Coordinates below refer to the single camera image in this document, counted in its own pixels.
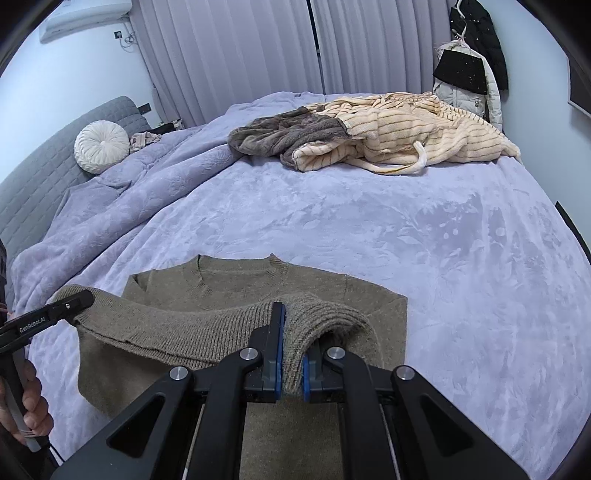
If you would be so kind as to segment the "person's left hand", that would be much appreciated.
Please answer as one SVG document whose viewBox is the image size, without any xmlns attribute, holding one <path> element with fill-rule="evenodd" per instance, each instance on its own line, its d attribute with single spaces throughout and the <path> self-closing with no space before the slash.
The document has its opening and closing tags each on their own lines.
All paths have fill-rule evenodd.
<svg viewBox="0 0 591 480">
<path fill-rule="evenodd" d="M 24 415 L 24 423 L 36 437 L 48 436 L 53 427 L 54 420 L 49 413 L 47 400 L 42 396 L 42 384 L 37 377 L 35 366 L 24 360 L 22 374 L 26 379 L 22 402 L 27 410 Z M 1 425 L 22 445 L 26 444 L 26 438 L 19 430 L 5 399 L 6 387 L 4 379 L 1 379 Z"/>
</svg>

